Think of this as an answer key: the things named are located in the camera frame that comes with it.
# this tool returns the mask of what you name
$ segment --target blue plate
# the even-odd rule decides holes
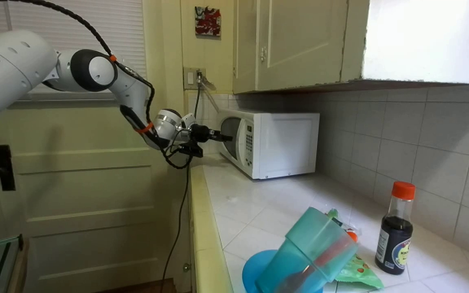
[[[256,279],[266,269],[277,250],[264,250],[249,258],[243,266],[242,281],[247,293],[261,293],[255,285]]]

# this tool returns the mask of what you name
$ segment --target microwave keypad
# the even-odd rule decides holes
[[[251,166],[253,165],[253,161],[252,161],[252,156],[251,156],[251,153],[253,152],[253,136],[252,135],[245,135],[245,149],[247,150],[248,152],[248,158],[249,159],[245,159],[245,161],[247,162],[247,165]]]

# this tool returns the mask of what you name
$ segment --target cabinet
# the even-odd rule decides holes
[[[235,0],[233,91],[469,83],[469,2]]]

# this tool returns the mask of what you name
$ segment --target door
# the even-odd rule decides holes
[[[116,105],[17,107],[0,113],[15,176],[15,191],[0,184],[0,204],[8,235],[30,238],[26,291],[159,280],[171,241],[167,195],[183,188],[169,186],[160,152]]]
[[[347,1],[261,0],[258,90],[338,82]]]
[[[259,0],[235,0],[233,91],[256,90],[257,10]]]

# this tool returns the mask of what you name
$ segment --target cabinet door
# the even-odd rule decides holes
[[[258,90],[338,82],[346,2],[261,0]]]
[[[234,93],[256,89],[256,16],[258,0],[234,2]]]

